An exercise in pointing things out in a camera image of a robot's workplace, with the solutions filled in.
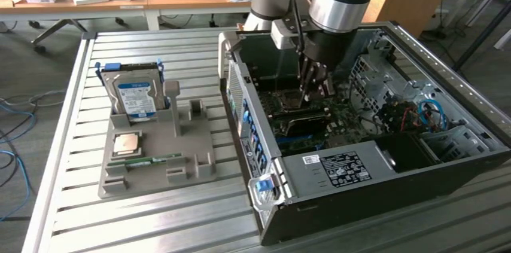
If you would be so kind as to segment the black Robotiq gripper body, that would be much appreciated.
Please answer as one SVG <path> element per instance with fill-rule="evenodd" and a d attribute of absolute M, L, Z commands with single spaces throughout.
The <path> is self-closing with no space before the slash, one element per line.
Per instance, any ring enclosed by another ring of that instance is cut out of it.
<path fill-rule="evenodd" d="M 345 59 L 353 41 L 354 31 L 345 33 L 309 32 L 303 54 L 314 62 L 326 65 L 327 69 L 335 69 Z"/>

